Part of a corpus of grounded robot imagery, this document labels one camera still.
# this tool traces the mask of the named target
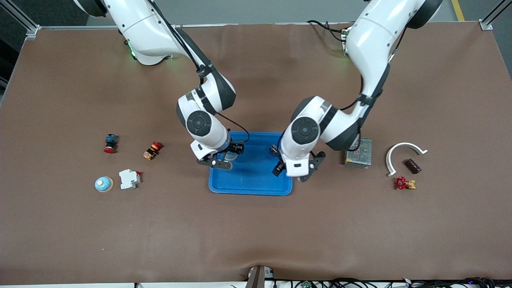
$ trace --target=brown table mat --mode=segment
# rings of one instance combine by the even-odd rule
[[[237,91],[225,115],[250,131],[282,131],[306,97],[343,107],[359,91],[318,26],[186,31]],[[327,159],[287,197],[210,192],[175,113],[193,64],[145,67],[122,41],[41,30],[22,49],[0,109],[1,284],[241,280],[257,264],[296,279],[512,278],[512,82],[478,23],[407,31],[362,130],[371,167],[342,166],[322,143]],[[165,147],[148,161],[152,141]],[[387,177],[387,149],[404,141],[429,151],[394,153],[416,191]],[[411,157],[418,175],[400,163]],[[120,191],[124,169],[143,172],[137,189]],[[110,192],[94,190],[100,176]]]

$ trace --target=cable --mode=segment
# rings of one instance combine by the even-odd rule
[[[454,284],[460,284],[460,283],[457,283],[457,282],[450,282],[450,283],[445,283],[445,282],[442,282],[442,281],[439,281],[439,280],[434,280],[430,283],[426,283],[425,285],[420,285],[420,286],[417,286],[417,287],[414,287],[414,288],[434,288],[434,287],[446,287],[446,285],[448,286],[451,286],[451,285],[454,285]]]
[[[493,281],[492,279],[490,279],[490,278],[484,278],[484,279],[482,280],[482,282],[485,284],[485,281],[486,281],[486,280],[490,282],[490,284],[488,284],[488,285],[489,285],[489,288],[495,288],[495,287],[496,287],[496,284],[495,284],[495,283],[494,283],[494,281]]]
[[[217,114],[218,114],[219,116],[221,116],[222,118],[224,118],[224,119],[228,120],[229,122],[231,122],[231,123],[235,124],[236,126],[238,126],[238,127],[242,128],[242,130],[244,130],[244,131],[245,131],[245,133],[247,133],[247,140],[245,140],[245,141],[244,141],[244,143],[249,142],[249,139],[251,139],[251,134],[249,133],[249,131],[247,131],[247,129],[245,129],[242,125],[240,125],[240,124],[236,123],[235,121],[233,121],[233,120],[229,119],[228,117],[226,117],[226,116],[222,115],[221,113],[217,113]]]
[[[368,282],[368,281],[360,281],[361,283],[363,284],[368,284],[368,285],[371,285],[373,288],[378,288],[375,284],[371,283],[371,282]]]
[[[354,149],[347,149],[347,151],[350,151],[350,152],[357,151],[357,149],[359,149],[359,146],[361,146],[361,125],[359,125],[359,122],[357,123],[357,134],[359,135],[359,138],[357,139],[357,146]]]
[[[362,75],[361,75],[361,88],[359,89],[359,94],[362,93],[362,87],[363,87],[364,84],[365,84],[365,81],[364,81],[364,79],[362,78]]]
[[[305,281],[299,281],[297,284],[295,284],[294,288],[297,288],[300,284],[304,283]]]
[[[490,15],[491,15],[491,14],[493,14],[493,13],[494,13],[494,11],[496,11],[496,10],[501,6],[501,4],[505,3],[505,1],[506,1],[506,0],[502,0],[502,1],[500,2],[500,4],[498,4],[498,5],[497,5],[497,6],[496,6],[496,7],[495,7],[495,8],[494,8],[490,13],[489,13],[489,15],[487,15],[487,16],[482,20],[482,22],[485,22],[485,21],[487,20],[487,18],[489,18],[489,17],[490,17]]]
[[[398,49],[398,46],[400,46],[400,43],[402,43],[403,36],[406,34],[407,27],[403,29],[402,35],[400,36],[400,39],[398,40],[398,43],[396,44],[395,51]]]
[[[324,287],[324,288],[329,288],[329,287],[327,287],[327,285],[325,285],[325,284],[324,284],[324,282],[323,282],[323,281],[319,281],[319,283],[322,285],[322,287]]]
[[[341,284],[340,282],[336,282],[336,283],[337,283],[338,288],[345,288],[348,284],[353,284],[353,283],[350,283],[350,282],[347,282],[346,284]]]
[[[343,42],[343,40],[341,38],[336,37],[336,35],[334,35],[334,33],[332,33],[332,29],[331,29],[331,26],[329,26],[329,22],[325,21],[325,25],[327,25],[327,29],[329,30],[329,32],[331,32],[331,35],[334,37],[334,39],[336,39],[340,42]]]
[[[501,9],[501,11],[500,11],[500,12],[498,12],[498,14],[496,14],[496,16],[494,16],[494,18],[492,18],[492,19],[489,21],[489,23],[491,23],[492,21],[494,21],[494,19],[496,19],[496,17],[498,17],[501,13],[503,13],[503,11],[505,11],[505,9],[507,9],[511,4],[512,4],[512,2],[509,2],[509,3],[507,4],[507,6],[505,6],[505,8]]]
[[[185,52],[188,54],[188,56],[190,57],[190,59],[192,60],[192,62],[194,63],[194,65],[196,66],[196,69],[197,71],[201,70],[201,67],[199,67],[199,65],[197,64],[196,60],[194,59],[194,57],[192,56],[192,53],[190,52],[190,50],[188,49],[187,45],[185,44],[185,42],[183,41],[183,39],[181,38],[181,36],[178,34],[178,32],[174,29],[174,27],[167,21],[167,19],[165,19],[165,17],[163,16],[162,14],[162,11],[160,11],[160,8],[158,8],[157,4],[155,2],[153,2],[152,0],[147,0],[149,2],[149,4],[155,9],[155,11],[157,11],[158,15],[163,19],[163,21],[165,22],[165,24],[167,25],[167,27],[169,28],[170,32],[173,34],[174,38],[176,38],[176,40],[178,41],[178,43],[180,44],[180,46],[185,50]]]
[[[346,278],[346,279],[341,279],[341,280],[346,282],[347,284],[353,284],[353,285],[356,285],[359,288],[362,288],[361,285],[357,284],[357,282],[362,283],[360,280],[357,280],[357,279],[354,279],[354,278]]]
[[[354,100],[354,102],[350,103],[350,105],[348,105],[348,106],[346,106],[346,107],[344,107],[344,108],[340,108],[340,110],[341,110],[341,111],[347,110],[348,108],[350,108],[350,107],[354,106],[354,104],[356,104],[356,103],[357,103],[357,99],[356,99],[356,100]]]
[[[336,33],[341,33],[342,31],[341,30],[337,30],[337,29],[329,29],[327,28],[324,24],[316,21],[316,20],[310,20],[310,21],[306,21],[307,23],[311,24],[311,23],[315,23],[315,24],[318,24],[320,25],[320,27],[326,29],[326,30],[332,30],[333,32],[336,32]]]
[[[279,157],[279,161],[283,162],[283,158],[281,157],[281,153],[279,152],[279,146],[281,145],[281,140],[283,139],[283,135],[285,135],[285,132],[286,132],[286,129],[288,127],[286,127],[283,132],[281,133],[281,135],[279,136],[279,139],[278,139],[278,157]]]

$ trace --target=white curved pipe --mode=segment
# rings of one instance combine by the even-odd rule
[[[395,148],[399,147],[399,146],[409,147],[409,148],[413,149],[414,151],[418,152],[418,155],[423,155],[428,151],[428,150],[422,150],[420,147],[418,147],[412,143],[407,143],[407,142],[398,143],[397,145],[391,147],[391,149],[389,149],[389,151],[388,151],[388,154],[386,155],[386,166],[388,166],[388,170],[389,170],[388,177],[393,176],[396,173],[396,170],[393,167],[393,164],[391,163],[391,154],[393,153],[393,150],[395,150]]]

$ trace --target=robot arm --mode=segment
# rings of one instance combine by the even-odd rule
[[[335,151],[348,150],[360,130],[389,73],[389,54],[405,27],[417,29],[438,11],[442,0],[374,0],[363,10],[347,35],[346,53],[362,76],[362,90],[352,113],[347,114],[319,96],[304,99],[292,115],[279,144],[281,162],[289,177],[307,180],[316,171],[310,151],[319,139]]]
[[[225,153],[241,154],[243,144],[233,143],[229,131],[214,115],[231,107],[236,93],[190,36],[170,25],[153,0],[74,1],[92,16],[109,12],[141,64],[155,65],[176,54],[192,60],[201,83],[179,98],[178,118],[195,140],[190,146],[198,163],[230,169]],[[223,153],[221,161],[211,160],[219,152]]]

